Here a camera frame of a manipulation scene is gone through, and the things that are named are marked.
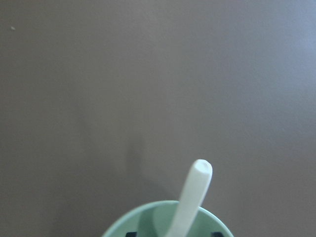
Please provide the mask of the white ceramic spoon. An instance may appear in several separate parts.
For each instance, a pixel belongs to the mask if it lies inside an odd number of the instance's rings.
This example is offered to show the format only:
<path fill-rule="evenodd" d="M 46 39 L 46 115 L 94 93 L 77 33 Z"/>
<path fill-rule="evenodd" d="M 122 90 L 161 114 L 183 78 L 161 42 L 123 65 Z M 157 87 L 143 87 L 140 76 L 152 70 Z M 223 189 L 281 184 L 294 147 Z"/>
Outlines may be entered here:
<path fill-rule="evenodd" d="M 185 184 L 182 188 L 179 203 L 173 215 L 167 237 L 185 237 L 201 206 L 213 174 L 212 165 L 197 159 L 191 166 Z"/>

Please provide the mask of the light green bowl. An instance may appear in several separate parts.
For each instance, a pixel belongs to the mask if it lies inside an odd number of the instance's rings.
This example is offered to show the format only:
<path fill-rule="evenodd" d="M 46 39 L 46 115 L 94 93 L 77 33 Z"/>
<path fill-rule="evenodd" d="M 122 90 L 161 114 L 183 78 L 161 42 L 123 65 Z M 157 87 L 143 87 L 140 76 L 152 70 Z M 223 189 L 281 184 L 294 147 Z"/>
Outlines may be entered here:
<path fill-rule="evenodd" d="M 163 237 L 178 202 L 162 200 L 146 203 L 118 218 L 104 233 L 104 237 Z M 232 237 L 233 234 L 214 214 L 200 207 L 187 236 Z"/>

